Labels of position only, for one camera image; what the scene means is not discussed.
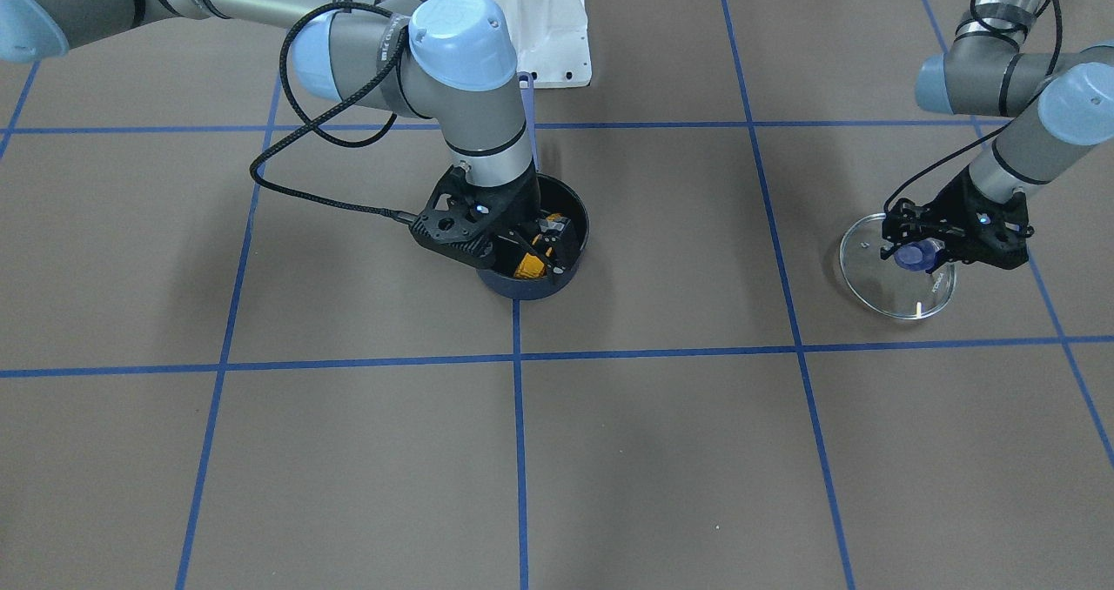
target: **brown floor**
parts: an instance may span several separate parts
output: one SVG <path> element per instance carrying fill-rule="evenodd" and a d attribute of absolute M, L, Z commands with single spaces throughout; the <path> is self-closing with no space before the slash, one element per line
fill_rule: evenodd
<path fill-rule="evenodd" d="M 1066 50 L 1114 38 L 1114 0 L 1063 2 Z M 592 240 L 520 304 L 382 218 L 254 200 L 281 30 L 0 66 L 0 588 L 1110 588 L 1111 146 L 939 316 L 831 265 L 1000 124 L 912 98 L 965 4 L 587 0 L 593 86 L 538 121 Z M 414 209 L 444 157 L 410 122 L 267 175 Z"/>

